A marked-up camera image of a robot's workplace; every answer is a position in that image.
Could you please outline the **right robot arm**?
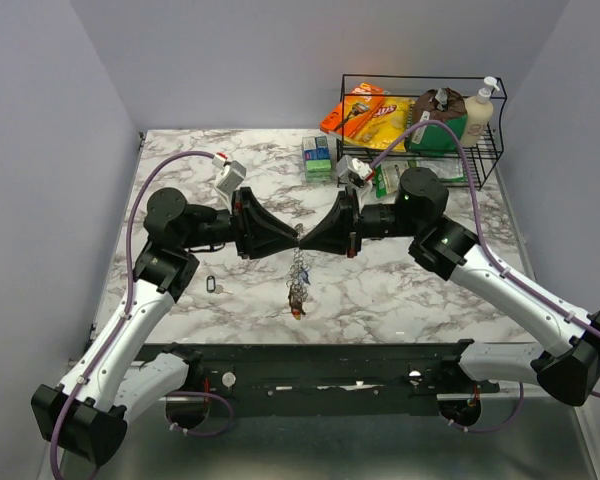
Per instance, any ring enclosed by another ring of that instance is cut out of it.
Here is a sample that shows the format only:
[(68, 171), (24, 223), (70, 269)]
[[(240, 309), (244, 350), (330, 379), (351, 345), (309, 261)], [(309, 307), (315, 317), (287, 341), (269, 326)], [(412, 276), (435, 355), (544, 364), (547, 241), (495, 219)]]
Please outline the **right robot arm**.
[(300, 247), (352, 258), (365, 239), (411, 238), (408, 253), (421, 268), (478, 295), (534, 339), (522, 346), (470, 344), (441, 365), (447, 389), (505, 380), (538, 385), (566, 405), (583, 405), (600, 379), (600, 310), (573, 305), (511, 268), (479, 235), (446, 216), (448, 197), (428, 168), (405, 170), (391, 204), (360, 206), (355, 190), (346, 187)]

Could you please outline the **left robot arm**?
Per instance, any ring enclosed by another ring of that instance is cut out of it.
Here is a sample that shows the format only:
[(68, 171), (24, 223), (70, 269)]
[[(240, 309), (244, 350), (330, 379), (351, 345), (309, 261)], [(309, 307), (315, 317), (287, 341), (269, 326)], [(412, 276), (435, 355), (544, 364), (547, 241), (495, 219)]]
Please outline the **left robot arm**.
[(190, 284), (199, 266), (195, 249), (232, 243), (239, 257), (260, 259), (298, 244), (296, 230), (269, 213), (248, 187), (233, 192), (222, 210), (190, 204), (179, 190), (162, 188), (147, 202), (144, 229), (147, 242), (109, 324), (57, 385), (40, 385), (31, 397), (41, 436), (97, 467), (122, 444), (132, 403), (116, 394), (148, 335)]

